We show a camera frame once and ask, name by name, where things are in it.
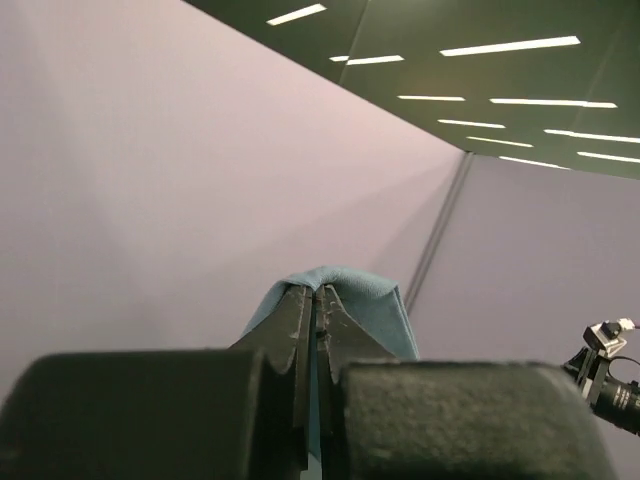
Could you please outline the light blue t-shirt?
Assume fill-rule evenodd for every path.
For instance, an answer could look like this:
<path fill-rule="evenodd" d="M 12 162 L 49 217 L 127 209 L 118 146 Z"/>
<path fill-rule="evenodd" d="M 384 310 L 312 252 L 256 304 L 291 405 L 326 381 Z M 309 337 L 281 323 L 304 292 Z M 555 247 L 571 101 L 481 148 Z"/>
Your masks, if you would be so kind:
<path fill-rule="evenodd" d="M 296 285 L 318 290 L 325 284 L 334 287 L 347 313 L 387 351 L 402 360 L 419 357 L 399 284 L 345 266 L 320 266 L 275 282 L 242 334 L 249 334 L 276 310 L 288 287 Z"/>

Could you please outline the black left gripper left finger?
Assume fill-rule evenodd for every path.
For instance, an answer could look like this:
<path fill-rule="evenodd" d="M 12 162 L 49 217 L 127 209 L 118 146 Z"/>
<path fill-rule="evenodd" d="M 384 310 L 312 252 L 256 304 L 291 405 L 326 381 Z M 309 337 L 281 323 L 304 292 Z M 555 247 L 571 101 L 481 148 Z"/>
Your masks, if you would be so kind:
<path fill-rule="evenodd" d="M 276 309 L 231 346 L 254 354 L 247 453 L 250 473 L 308 468 L 313 292 L 290 285 Z"/>

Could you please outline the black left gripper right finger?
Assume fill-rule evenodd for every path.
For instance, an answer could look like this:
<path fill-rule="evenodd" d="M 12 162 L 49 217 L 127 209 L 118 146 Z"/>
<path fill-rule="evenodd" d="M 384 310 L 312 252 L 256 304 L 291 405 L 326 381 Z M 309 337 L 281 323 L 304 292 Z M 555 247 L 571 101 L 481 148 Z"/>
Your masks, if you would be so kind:
<path fill-rule="evenodd" d="M 321 467 L 324 479 L 347 479 L 349 460 L 345 430 L 342 370 L 352 363 L 397 362 L 346 311 L 332 285 L 317 291 L 317 377 Z"/>

